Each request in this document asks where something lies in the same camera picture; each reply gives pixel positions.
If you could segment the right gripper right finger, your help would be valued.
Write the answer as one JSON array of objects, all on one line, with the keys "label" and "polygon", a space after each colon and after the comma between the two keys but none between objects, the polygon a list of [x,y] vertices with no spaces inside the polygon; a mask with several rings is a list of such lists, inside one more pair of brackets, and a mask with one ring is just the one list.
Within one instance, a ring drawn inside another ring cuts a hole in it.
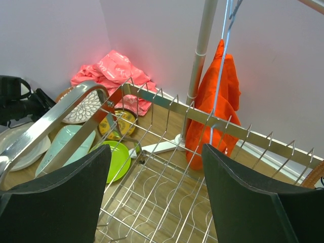
[{"label": "right gripper right finger", "polygon": [[323,190],[265,176],[202,147],[219,242],[323,242]]}]

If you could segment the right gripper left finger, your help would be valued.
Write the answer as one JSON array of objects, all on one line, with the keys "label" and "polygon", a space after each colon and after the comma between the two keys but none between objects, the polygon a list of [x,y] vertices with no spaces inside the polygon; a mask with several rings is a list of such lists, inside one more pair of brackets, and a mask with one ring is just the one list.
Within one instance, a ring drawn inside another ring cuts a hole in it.
[{"label": "right gripper left finger", "polygon": [[1,242],[94,242],[111,162],[101,145],[47,175],[1,191]]}]

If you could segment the large floral brown-rim plate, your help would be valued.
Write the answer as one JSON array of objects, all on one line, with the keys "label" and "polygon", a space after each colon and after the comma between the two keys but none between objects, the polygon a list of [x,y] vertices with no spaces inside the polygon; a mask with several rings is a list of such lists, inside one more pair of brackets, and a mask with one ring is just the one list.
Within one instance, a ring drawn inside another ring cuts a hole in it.
[{"label": "large floral brown-rim plate", "polygon": [[320,162],[305,178],[301,186],[306,188],[314,189],[316,183],[323,177],[323,164],[324,161]]}]

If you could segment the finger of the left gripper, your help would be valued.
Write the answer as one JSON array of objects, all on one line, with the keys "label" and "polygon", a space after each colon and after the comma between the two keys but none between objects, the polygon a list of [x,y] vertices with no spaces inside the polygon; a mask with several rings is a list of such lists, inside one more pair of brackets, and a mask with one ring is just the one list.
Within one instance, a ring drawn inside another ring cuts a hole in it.
[{"label": "finger of the left gripper", "polygon": [[33,122],[39,120],[45,115],[56,102],[51,99],[42,89],[38,88],[31,94],[32,101],[32,115],[31,120]]}]

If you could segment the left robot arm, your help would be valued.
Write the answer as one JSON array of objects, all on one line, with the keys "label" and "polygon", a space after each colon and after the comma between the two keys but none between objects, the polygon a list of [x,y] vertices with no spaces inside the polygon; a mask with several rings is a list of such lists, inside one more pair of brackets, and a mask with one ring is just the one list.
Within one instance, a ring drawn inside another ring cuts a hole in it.
[{"label": "left robot arm", "polygon": [[35,91],[20,77],[1,75],[1,125],[10,127],[11,121],[30,118],[33,122],[46,114],[56,102],[42,89]]}]

